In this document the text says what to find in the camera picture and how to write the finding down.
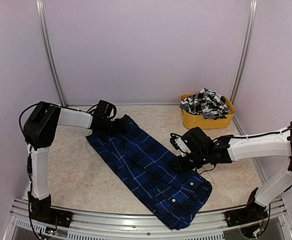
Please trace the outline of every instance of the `table surface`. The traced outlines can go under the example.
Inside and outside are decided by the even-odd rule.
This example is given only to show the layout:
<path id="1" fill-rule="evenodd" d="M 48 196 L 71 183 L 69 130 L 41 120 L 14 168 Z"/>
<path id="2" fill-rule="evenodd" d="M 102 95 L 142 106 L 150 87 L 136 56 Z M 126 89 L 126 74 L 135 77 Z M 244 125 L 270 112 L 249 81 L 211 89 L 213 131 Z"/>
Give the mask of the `table surface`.
<path id="1" fill-rule="evenodd" d="M 149 135 L 174 154 L 180 154 L 169 142 L 170 133 L 183 135 L 188 130 L 182 123 L 178 106 L 130 105 L 117 106 L 117 109 L 117 117 L 129 115 Z M 89 129 L 78 127 L 57 128 L 48 158 L 52 205 L 103 213 L 151 214 L 90 146 L 85 138 L 90 133 Z M 233 122 L 227 128 L 205 130 L 205 133 L 212 139 L 238 134 Z M 212 167 L 208 164 L 199 171 Z M 251 191 L 261 185 L 250 159 L 219 164 L 202 176 L 211 182 L 213 191 L 200 211 L 244 205 Z"/>

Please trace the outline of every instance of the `plaid fabric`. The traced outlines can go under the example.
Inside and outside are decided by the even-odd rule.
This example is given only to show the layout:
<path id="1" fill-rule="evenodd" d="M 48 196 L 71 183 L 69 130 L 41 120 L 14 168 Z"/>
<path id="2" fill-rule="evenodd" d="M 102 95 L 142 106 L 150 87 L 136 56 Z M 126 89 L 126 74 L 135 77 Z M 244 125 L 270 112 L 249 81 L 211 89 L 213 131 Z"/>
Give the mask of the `plaid fabric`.
<path id="1" fill-rule="evenodd" d="M 170 229 L 190 225 L 212 191 L 210 182 L 194 171 L 178 175 L 169 163 L 176 157 L 127 115 L 129 131 L 115 136 L 87 136 L 128 189 Z"/>
<path id="2" fill-rule="evenodd" d="M 231 114 L 225 97 L 206 88 L 198 94 L 186 97 L 180 102 L 180 108 L 190 114 L 204 116 L 206 119 L 225 119 L 226 114 Z"/>

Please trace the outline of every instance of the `white wall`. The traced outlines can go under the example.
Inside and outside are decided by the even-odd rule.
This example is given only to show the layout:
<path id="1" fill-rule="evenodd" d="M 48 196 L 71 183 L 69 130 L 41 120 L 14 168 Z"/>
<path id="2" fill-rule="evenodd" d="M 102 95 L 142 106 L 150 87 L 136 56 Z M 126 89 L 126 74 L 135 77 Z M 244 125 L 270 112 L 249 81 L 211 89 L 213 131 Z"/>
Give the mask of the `white wall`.
<path id="1" fill-rule="evenodd" d="M 246 133 L 276 130 L 292 121 L 292 1 L 258 1 L 235 106 Z M 283 157 L 260 159 L 268 178 L 287 162 Z M 283 195 L 283 200 L 292 220 L 292 188 Z"/>
<path id="2" fill-rule="evenodd" d="M 34 0 L 0 1 L 0 235 L 28 177 L 18 117 L 40 100 L 56 102 Z"/>
<path id="3" fill-rule="evenodd" d="M 250 0 L 45 1 L 69 104 L 178 103 L 203 87 L 230 97 Z"/>

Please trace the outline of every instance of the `blue garment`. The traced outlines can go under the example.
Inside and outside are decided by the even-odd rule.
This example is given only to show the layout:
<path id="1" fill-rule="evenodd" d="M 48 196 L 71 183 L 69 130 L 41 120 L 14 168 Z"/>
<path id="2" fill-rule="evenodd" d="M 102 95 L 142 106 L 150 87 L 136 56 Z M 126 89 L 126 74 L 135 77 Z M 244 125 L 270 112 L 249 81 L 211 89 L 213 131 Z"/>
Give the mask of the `blue garment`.
<path id="1" fill-rule="evenodd" d="M 176 156 L 127 115 L 129 130 L 113 136 L 94 132 L 87 140 L 129 190 L 170 229 L 190 225 L 212 187 L 195 171 L 177 174 Z"/>

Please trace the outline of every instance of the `yellow basket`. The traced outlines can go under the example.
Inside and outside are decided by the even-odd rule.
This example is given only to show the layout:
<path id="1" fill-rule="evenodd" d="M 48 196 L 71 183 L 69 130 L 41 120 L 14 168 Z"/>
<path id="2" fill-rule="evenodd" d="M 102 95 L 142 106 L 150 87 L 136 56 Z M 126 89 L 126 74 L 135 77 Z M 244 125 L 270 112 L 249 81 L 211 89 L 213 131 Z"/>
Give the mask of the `yellow basket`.
<path id="1" fill-rule="evenodd" d="M 187 97 L 192 96 L 193 94 L 184 94 L 180 97 L 180 100 L 184 100 Z M 184 125 L 186 128 L 191 129 L 195 127 L 200 127 L 201 129 L 223 129 L 228 127 L 230 124 L 230 121 L 234 117 L 236 113 L 236 109 L 233 106 L 233 104 L 229 101 L 228 98 L 226 98 L 226 101 L 228 103 L 228 106 L 230 107 L 231 114 L 226 115 L 227 118 L 221 119 L 218 118 L 216 120 L 212 118 L 205 119 L 203 116 L 199 115 L 193 115 L 187 113 L 185 110 L 181 110 L 181 117 L 184 122 Z"/>

